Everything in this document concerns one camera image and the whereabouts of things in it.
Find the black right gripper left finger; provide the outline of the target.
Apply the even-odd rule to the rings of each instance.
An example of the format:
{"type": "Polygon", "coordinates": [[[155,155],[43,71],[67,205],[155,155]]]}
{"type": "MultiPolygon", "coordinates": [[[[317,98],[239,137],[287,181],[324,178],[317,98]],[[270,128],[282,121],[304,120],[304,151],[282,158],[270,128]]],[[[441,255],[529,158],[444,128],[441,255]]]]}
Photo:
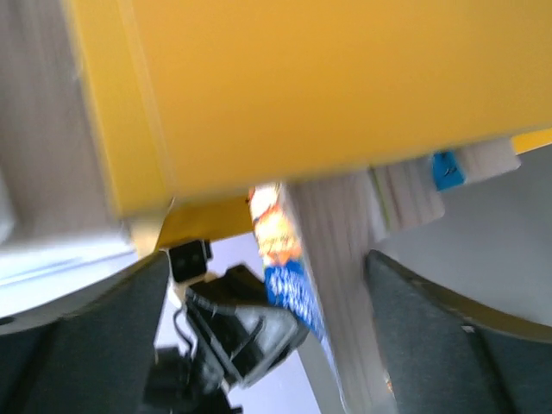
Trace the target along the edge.
{"type": "Polygon", "coordinates": [[[136,413],[170,276],[166,254],[1,319],[3,413],[136,413]]]}

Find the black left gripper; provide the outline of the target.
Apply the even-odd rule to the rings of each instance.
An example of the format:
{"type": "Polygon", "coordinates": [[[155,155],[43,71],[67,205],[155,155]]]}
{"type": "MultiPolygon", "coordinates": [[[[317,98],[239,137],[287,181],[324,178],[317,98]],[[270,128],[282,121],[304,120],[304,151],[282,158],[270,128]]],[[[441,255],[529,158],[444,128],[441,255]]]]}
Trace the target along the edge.
{"type": "Polygon", "coordinates": [[[192,335],[176,325],[185,353],[158,348],[144,390],[146,413],[241,413],[227,392],[249,387],[270,373],[307,337],[290,310],[273,306],[266,288],[245,265],[210,276],[206,240],[168,249],[172,280],[184,290],[172,318],[184,317],[192,335]]]}

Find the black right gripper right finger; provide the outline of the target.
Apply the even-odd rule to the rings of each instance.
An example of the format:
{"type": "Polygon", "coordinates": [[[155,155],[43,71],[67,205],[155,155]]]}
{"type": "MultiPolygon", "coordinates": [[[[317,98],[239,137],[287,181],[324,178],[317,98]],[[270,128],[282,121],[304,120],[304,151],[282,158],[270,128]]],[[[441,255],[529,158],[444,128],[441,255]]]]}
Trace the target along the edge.
{"type": "Polygon", "coordinates": [[[549,413],[551,328],[372,250],[365,281],[395,413],[549,413]]]}

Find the blue 39-storey book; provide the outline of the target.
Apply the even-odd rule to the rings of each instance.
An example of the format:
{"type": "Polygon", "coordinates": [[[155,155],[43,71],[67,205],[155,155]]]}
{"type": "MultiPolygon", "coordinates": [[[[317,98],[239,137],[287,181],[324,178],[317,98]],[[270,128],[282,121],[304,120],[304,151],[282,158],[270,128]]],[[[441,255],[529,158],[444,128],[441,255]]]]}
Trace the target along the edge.
{"type": "Polygon", "coordinates": [[[258,185],[249,193],[268,292],[320,341],[347,413],[394,413],[365,259],[381,233],[368,172],[258,185]]]}

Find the light green 65-storey book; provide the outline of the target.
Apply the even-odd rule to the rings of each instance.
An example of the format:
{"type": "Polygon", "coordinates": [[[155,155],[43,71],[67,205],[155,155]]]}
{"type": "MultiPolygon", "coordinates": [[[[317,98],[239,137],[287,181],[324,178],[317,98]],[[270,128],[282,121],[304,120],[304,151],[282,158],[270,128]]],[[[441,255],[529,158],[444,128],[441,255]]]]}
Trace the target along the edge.
{"type": "Polygon", "coordinates": [[[374,191],[376,239],[432,223],[444,215],[430,160],[426,157],[369,170],[374,191]]]}

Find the blue 26-storey book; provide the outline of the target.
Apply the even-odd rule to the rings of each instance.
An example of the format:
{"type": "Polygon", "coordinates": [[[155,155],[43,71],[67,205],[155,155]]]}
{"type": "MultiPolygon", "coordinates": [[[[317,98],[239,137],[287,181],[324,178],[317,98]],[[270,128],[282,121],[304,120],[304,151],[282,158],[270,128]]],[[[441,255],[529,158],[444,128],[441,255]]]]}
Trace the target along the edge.
{"type": "Polygon", "coordinates": [[[446,191],[515,171],[520,165],[511,139],[499,138],[433,154],[432,175],[436,189],[446,191]]]}

